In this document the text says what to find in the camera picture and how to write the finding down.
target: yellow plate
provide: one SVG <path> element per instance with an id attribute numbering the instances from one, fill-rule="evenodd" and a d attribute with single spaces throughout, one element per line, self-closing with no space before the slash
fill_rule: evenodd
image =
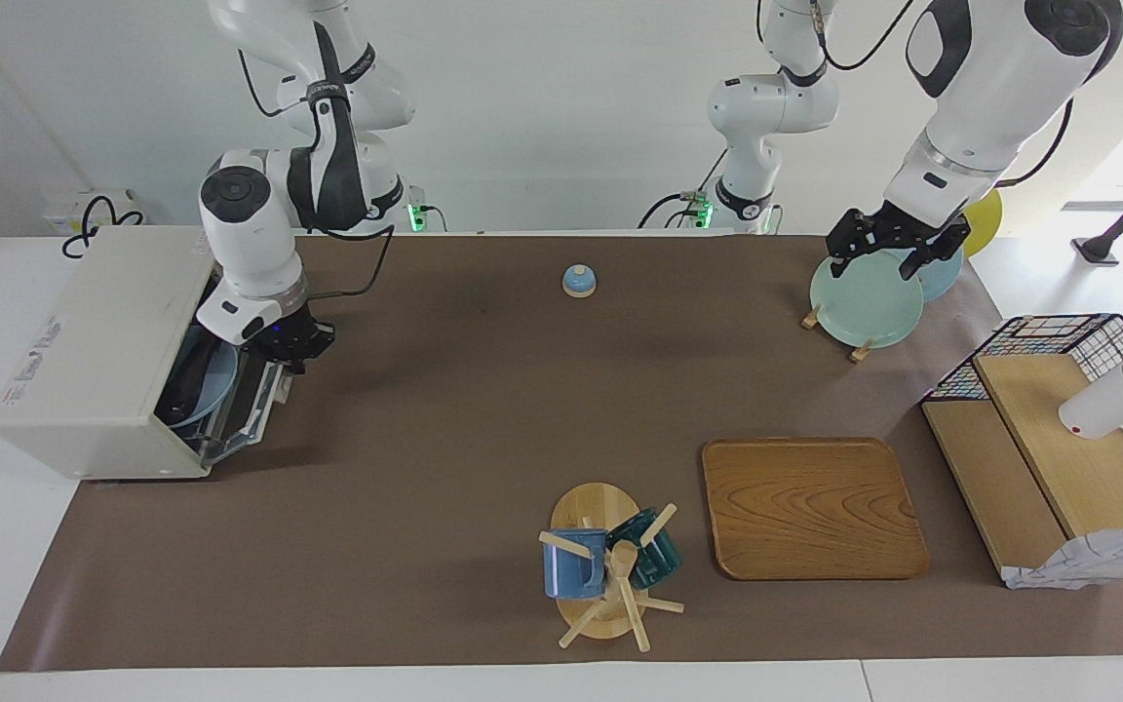
<path id="1" fill-rule="evenodd" d="M 968 218 L 968 226 L 973 228 L 965 240 L 965 255 L 973 258 L 982 248 L 989 246 L 999 231 L 1003 222 L 1003 195 L 999 195 L 998 190 L 990 191 L 989 195 L 965 210 L 965 218 Z"/>

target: plate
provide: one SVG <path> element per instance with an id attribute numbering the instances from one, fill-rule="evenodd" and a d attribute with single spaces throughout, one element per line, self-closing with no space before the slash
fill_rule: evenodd
<path id="1" fill-rule="evenodd" d="M 825 258 L 812 276 L 810 297 L 825 332 L 848 346 L 885 348 L 904 341 L 921 322 L 926 294 L 916 276 L 900 276 L 900 258 L 877 252 L 855 258 L 842 277 Z"/>
<path id="2" fill-rule="evenodd" d="M 230 344 L 219 344 L 214 355 L 210 357 L 210 365 L 206 367 L 206 377 L 202 380 L 202 392 L 197 396 L 197 408 L 190 417 L 183 421 L 170 425 L 167 428 L 182 428 L 192 425 L 201 419 L 221 403 L 228 392 L 232 391 L 232 383 L 237 377 L 237 350 Z"/>
<path id="3" fill-rule="evenodd" d="M 1003 224 L 1003 195 L 999 195 L 998 190 L 990 191 L 989 195 L 965 210 L 965 218 L 973 229 L 965 240 L 965 255 L 973 258 L 989 246 L 999 231 L 999 226 Z"/>
<path id="4" fill-rule="evenodd" d="M 895 254 L 900 262 L 904 262 L 913 253 L 909 248 L 888 248 L 888 252 Z M 926 294 L 926 302 L 933 302 L 948 293 L 964 270 L 965 252 L 962 249 L 950 257 L 949 262 L 931 262 L 921 266 L 921 270 L 917 271 L 917 279 L 921 281 L 922 291 Z"/>

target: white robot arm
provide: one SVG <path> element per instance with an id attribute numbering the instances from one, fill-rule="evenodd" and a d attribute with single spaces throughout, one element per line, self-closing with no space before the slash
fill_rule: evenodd
<path id="1" fill-rule="evenodd" d="M 783 157 L 768 137 L 824 129 L 839 113 L 839 86 L 815 33 L 814 0 L 772 0 L 763 15 L 765 49 L 779 63 L 774 75 L 722 81 L 709 97 L 709 120 L 727 138 L 727 172 L 705 199 L 712 226 L 763 231 Z M 820 0 L 829 19 L 839 0 Z"/>
<path id="2" fill-rule="evenodd" d="M 885 203 L 848 210 L 828 237 L 834 276 L 852 258 L 912 248 L 910 279 L 970 234 L 968 204 L 989 194 L 1030 137 L 1120 47 L 1120 0 L 934 0 L 909 39 L 913 75 L 939 107 Z"/>
<path id="3" fill-rule="evenodd" d="M 407 183 L 383 139 L 413 119 L 401 74 L 380 62 L 357 29 L 348 0 L 209 0 L 210 17 L 247 54 L 292 72 L 277 94 L 304 102 L 300 126 L 311 146 L 228 152 L 202 183 L 200 213 L 223 266 L 199 310 L 207 329 L 253 344 L 294 373 L 334 343 L 307 304 L 307 276 L 293 227 L 343 240 L 391 236 L 411 226 Z M 366 124 L 358 120 L 365 119 Z"/>

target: mug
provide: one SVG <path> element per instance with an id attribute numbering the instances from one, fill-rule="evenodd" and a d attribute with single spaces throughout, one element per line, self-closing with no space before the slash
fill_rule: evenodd
<path id="1" fill-rule="evenodd" d="M 630 576 L 631 586 L 636 590 L 647 590 L 660 585 L 683 564 L 683 556 L 678 555 L 678 549 L 674 547 L 674 541 L 669 539 L 665 529 L 661 529 L 648 546 L 639 545 L 639 539 L 655 521 L 656 510 L 649 507 L 618 525 L 610 531 L 610 537 L 605 539 L 605 547 L 610 549 L 619 541 L 630 541 L 639 548 L 636 569 L 631 571 Z"/>
<path id="2" fill-rule="evenodd" d="M 592 558 L 544 545 L 544 593 L 554 600 L 594 600 L 605 594 L 605 537 L 600 528 L 557 528 L 554 536 L 587 546 Z"/>

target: wooden shelf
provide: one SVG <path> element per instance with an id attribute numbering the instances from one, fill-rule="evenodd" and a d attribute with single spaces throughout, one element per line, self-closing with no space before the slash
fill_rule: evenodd
<path id="1" fill-rule="evenodd" d="M 1123 528 L 1123 434 L 1080 439 L 1058 417 L 1088 383 L 1072 357 L 985 356 L 976 365 L 1066 536 Z"/>
<path id="2" fill-rule="evenodd" d="M 1046 564 L 1068 538 L 994 403 L 962 400 L 922 410 L 995 569 Z"/>

